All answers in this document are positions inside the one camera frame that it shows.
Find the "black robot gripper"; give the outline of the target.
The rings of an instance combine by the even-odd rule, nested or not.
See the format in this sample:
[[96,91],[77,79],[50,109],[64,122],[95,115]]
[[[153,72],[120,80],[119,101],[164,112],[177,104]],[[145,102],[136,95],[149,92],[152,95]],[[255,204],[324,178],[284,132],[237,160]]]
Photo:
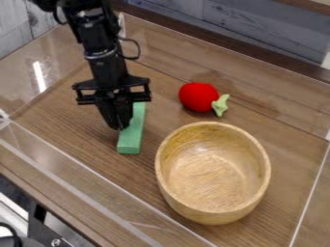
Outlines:
[[100,99],[124,96],[128,100],[117,102],[117,114],[113,105],[107,101],[97,103],[96,107],[108,126],[112,129],[125,129],[132,118],[132,102],[151,100],[149,79],[128,73],[125,59],[121,56],[85,56],[85,59],[92,79],[72,85],[77,103],[96,104]]

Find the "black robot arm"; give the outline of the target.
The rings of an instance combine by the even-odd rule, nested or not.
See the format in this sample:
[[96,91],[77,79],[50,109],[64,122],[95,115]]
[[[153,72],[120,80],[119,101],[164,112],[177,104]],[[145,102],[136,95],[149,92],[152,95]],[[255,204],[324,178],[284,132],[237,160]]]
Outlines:
[[111,0],[28,0],[38,9],[52,13],[54,21],[68,24],[77,43],[84,47],[92,79],[74,83],[76,101],[92,104],[113,129],[125,129],[132,119],[135,102],[151,100],[149,79],[128,73],[120,41],[137,42],[120,36],[119,18]]

